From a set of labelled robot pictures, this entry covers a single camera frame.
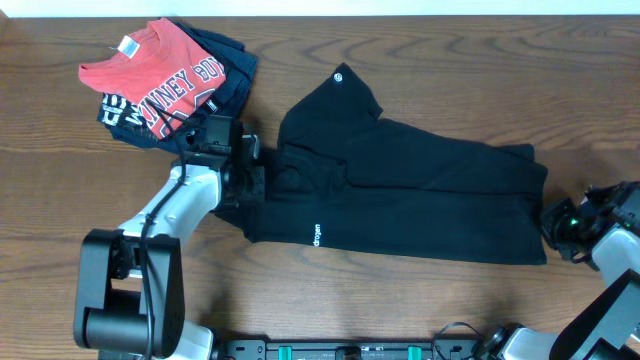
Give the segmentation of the black t-shirt with white logo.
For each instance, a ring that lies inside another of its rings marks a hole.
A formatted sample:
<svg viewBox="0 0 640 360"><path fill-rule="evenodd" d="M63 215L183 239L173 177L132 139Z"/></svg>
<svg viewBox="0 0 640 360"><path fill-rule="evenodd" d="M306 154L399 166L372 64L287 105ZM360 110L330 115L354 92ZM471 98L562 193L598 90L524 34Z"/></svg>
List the black t-shirt with white logo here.
<svg viewBox="0 0 640 360"><path fill-rule="evenodd" d="M281 122L265 197L222 219L251 242L542 265L547 169L529 144L442 137L383 116L338 66Z"/></svg>

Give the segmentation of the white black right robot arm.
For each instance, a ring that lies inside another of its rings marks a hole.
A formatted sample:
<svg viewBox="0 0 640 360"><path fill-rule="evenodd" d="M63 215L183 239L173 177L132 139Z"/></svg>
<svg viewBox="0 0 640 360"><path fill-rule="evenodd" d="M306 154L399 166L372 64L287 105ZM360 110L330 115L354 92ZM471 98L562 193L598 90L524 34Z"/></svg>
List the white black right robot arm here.
<svg viewBox="0 0 640 360"><path fill-rule="evenodd" d="M639 184L589 188L541 213L543 238L561 258L599 272L605 290L558 334L520 323L496 331L476 359L637 359L639 338Z"/></svg>

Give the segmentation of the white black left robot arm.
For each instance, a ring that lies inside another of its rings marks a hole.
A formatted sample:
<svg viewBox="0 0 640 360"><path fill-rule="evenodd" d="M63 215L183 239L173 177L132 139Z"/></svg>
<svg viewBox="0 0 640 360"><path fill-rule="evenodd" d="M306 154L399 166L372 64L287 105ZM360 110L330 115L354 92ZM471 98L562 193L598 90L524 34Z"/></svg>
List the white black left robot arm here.
<svg viewBox="0 0 640 360"><path fill-rule="evenodd" d="M158 193L115 230L81 246L73 338L102 359L222 359L214 332L185 317L182 250L201 221L264 195L260 141L231 117L204 120L177 146Z"/></svg>

